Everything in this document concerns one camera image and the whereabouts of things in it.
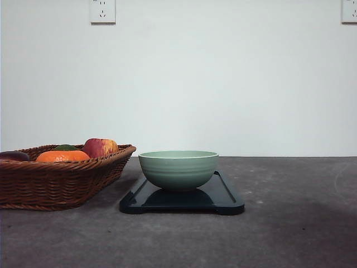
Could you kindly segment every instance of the purple fruit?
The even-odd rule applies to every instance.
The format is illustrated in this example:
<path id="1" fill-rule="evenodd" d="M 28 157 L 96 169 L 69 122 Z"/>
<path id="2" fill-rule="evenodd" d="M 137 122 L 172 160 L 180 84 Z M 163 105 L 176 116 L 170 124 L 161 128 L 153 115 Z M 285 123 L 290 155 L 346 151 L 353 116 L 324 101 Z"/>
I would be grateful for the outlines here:
<path id="1" fill-rule="evenodd" d="M 28 154 L 19 151 L 0 152 L 0 160 L 29 161 Z"/>

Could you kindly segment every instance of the black tray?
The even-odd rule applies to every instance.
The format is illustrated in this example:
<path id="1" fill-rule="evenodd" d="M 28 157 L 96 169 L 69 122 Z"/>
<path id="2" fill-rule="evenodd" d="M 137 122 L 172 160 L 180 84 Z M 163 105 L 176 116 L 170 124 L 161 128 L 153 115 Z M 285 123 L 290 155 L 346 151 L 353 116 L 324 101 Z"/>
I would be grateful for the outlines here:
<path id="1" fill-rule="evenodd" d="M 244 212 L 244 202 L 221 171 L 201 187 L 189 192 L 170 192 L 141 178 L 120 201 L 119 209 L 128 214 L 158 211 L 216 211 L 221 215 Z"/>

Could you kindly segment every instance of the green ceramic bowl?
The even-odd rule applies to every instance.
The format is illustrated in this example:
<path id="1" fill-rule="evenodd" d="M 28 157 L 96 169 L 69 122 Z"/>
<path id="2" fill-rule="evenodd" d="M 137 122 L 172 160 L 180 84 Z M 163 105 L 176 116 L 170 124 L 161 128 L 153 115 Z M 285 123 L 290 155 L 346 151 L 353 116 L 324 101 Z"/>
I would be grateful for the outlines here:
<path id="1" fill-rule="evenodd" d="M 218 154 L 203 151 L 161 151 L 139 155 L 141 169 L 152 184 L 171 191 L 194 190 L 212 177 Z"/>

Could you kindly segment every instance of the tangerine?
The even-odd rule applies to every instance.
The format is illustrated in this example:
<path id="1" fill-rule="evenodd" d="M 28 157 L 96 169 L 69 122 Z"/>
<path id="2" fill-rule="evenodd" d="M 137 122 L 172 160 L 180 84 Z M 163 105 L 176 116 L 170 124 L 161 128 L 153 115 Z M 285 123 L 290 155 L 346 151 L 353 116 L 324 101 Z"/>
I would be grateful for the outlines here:
<path id="1" fill-rule="evenodd" d="M 47 151 L 40 154 L 37 162 L 82 161 L 90 157 L 83 151 Z"/>

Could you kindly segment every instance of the electrical outlet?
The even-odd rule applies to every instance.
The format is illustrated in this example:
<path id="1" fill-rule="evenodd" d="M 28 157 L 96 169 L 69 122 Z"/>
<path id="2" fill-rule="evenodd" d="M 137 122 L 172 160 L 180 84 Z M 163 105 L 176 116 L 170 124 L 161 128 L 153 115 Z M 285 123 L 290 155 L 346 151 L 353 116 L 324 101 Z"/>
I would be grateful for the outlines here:
<path id="1" fill-rule="evenodd" d="M 357 23 L 357 0 L 342 0 L 342 23 Z"/>
<path id="2" fill-rule="evenodd" d="M 90 0 L 90 22 L 116 23 L 115 0 Z"/>

